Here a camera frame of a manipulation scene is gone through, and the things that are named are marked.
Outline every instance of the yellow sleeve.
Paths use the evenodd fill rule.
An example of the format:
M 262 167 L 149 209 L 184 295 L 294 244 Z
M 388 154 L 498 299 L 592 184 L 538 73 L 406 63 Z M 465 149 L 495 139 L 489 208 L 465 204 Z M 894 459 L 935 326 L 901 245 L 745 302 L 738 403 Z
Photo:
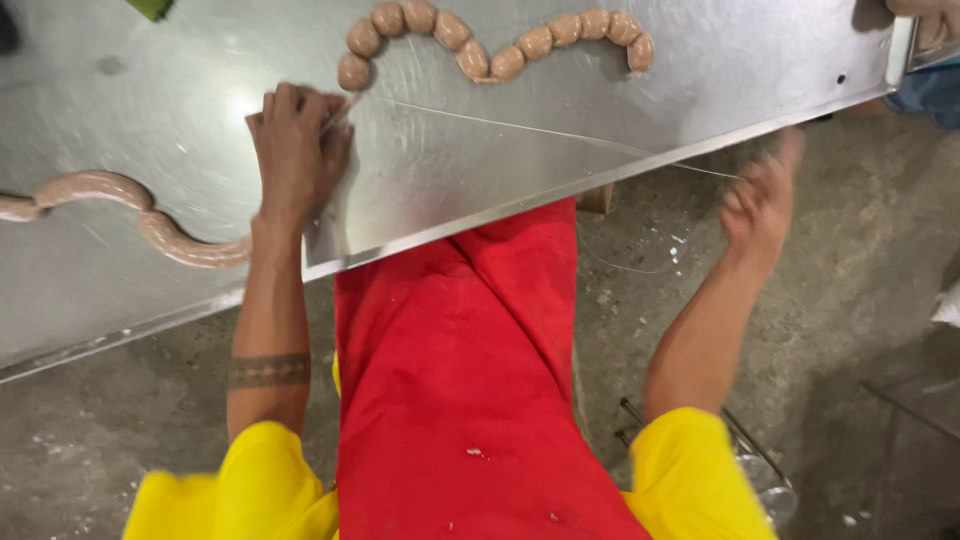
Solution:
M 630 453 L 634 491 L 624 500 L 654 540 L 777 538 L 716 415 L 670 411 L 640 432 Z
M 147 475 L 124 540 L 329 539 L 338 513 L 336 492 L 324 496 L 300 439 L 261 422 L 233 441 L 216 476 Z

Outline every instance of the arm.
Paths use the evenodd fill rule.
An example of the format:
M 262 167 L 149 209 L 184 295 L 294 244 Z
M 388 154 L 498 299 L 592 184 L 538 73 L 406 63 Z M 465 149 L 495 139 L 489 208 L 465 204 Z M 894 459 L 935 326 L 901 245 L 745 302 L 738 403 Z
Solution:
M 782 132 L 777 155 L 750 164 L 724 198 L 720 221 L 730 245 L 654 353 L 643 393 L 648 422 L 685 406 L 720 412 L 747 318 L 790 229 L 803 144 L 799 131 Z
M 263 202 L 251 223 L 252 255 L 228 372 L 230 442 L 264 420 L 300 434 L 310 394 L 310 338 L 300 275 L 300 235 L 312 208 L 343 176 L 352 127 L 328 130 L 343 98 L 276 87 L 248 118 Z

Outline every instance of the stainless steel table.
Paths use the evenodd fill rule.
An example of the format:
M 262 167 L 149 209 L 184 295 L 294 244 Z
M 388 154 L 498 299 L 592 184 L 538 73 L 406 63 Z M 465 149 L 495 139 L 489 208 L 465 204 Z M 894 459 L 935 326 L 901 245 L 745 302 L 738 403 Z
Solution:
M 437 0 L 492 54 L 595 0 Z M 259 198 L 243 116 L 280 80 L 334 88 L 366 2 L 178 0 L 152 24 L 120 0 L 6 0 L 24 43 L 0 59 L 0 191 L 108 169 L 195 236 L 248 230 Z M 350 119 L 353 166 L 307 232 L 315 279 L 788 124 L 896 85 L 908 19 L 880 0 L 603 1 L 641 21 L 640 79 L 606 41 L 474 85 L 430 37 L 392 40 Z M 246 267 L 181 266 L 110 203 L 0 222 L 0 380 L 236 305 Z

